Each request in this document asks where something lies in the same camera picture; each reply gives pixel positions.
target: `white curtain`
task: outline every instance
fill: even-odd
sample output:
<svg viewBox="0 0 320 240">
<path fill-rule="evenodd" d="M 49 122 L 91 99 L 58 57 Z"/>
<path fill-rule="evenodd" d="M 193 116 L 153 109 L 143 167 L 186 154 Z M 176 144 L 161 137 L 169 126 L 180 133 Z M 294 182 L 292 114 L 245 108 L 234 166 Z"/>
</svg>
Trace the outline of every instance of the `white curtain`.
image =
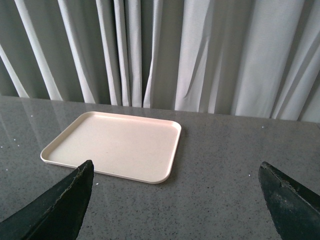
<svg viewBox="0 0 320 240">
<path fill-rule="evenodd" d="M 320 123 L 320 0 L 2 0 L 0 95 Z"/>
</svg>

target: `plastic tray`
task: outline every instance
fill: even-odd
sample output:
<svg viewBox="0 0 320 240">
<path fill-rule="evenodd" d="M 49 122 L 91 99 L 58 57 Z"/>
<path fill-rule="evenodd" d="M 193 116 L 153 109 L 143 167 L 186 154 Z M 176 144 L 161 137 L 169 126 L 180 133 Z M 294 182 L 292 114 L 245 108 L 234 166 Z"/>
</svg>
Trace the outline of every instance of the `plastic tray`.
<svg viewBox="0 0 320 240">
<path fill-rule="evenodd" d="M 92 160 L 96 173 L 158 184 L 170 175 L 180 133 L 175 121 L 91 111 L 40 156 L 46 163 L 72 168 Z"/>
</svg>

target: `tray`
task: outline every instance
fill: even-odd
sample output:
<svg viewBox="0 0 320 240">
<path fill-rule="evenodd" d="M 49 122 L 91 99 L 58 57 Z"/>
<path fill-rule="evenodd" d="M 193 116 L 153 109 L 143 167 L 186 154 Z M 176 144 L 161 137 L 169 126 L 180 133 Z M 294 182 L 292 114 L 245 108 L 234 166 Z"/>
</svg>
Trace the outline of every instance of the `tray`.
<svg viewBox="0 0 320 240">
<path fill-rule="evenodd" d="M 41 154 L 49 164 L 158 184 L 171 172 L 181 126 L 175 121 L 90 111 L 80 115 Z"/>
</svg>

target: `curtain fold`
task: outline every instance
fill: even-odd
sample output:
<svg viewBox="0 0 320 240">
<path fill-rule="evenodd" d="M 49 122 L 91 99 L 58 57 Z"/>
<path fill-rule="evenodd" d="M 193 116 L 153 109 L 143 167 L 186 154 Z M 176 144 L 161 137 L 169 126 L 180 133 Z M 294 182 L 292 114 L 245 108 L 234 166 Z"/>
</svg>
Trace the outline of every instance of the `curtain fold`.
<svg viewBox="0 0 320 240">
<path fill-rule="evenodd" d="M 320 0 L 4 0 L 0 95 L 320 123 Z"/>
</svg>

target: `gray granite countertop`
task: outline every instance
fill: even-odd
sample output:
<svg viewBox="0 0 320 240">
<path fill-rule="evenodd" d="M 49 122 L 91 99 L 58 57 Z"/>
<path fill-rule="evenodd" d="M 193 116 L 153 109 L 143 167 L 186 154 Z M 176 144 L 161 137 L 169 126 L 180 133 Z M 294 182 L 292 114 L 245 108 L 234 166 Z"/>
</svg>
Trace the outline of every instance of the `gray granite countertop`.
<svg viewBox="0 0 320 240">
<path fill-rule="evenodd" d="M 89 111 L 172 120 L 182 132 L 163 183 L 95 173 L 79 240 L 281 239 L 258 180 L 263 161 L 320 194 L 315 123 L 0 96 L 0 221 L 72 172 L 40 152 Z"/>
</svg>

